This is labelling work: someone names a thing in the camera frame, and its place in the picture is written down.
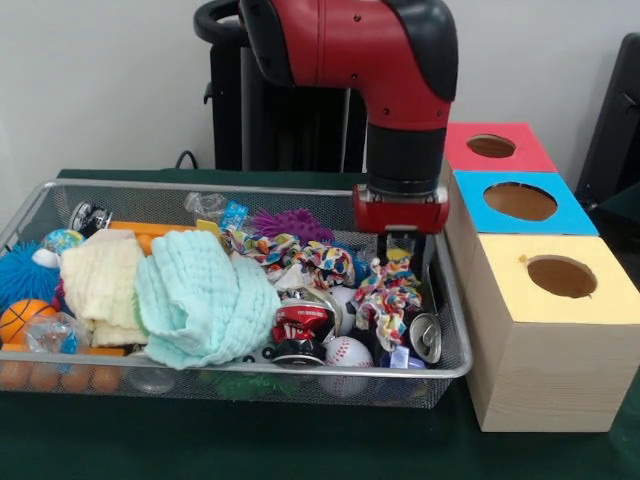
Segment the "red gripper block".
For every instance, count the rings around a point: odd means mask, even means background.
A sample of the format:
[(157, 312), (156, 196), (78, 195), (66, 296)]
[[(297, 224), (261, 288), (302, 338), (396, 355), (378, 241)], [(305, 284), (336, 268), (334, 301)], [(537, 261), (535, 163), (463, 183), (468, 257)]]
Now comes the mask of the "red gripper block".
[(412, 265), (422, 265), (426, 236), (439, 234), (449, 215), (448, 190), (439, 186), (427, 197), (392, 198), (371, 192), (366, 185), (352, 188), (357, 230), (376, 234), (376, 256), (388, 262), (388, 233), (416, 233), (412, 237)]

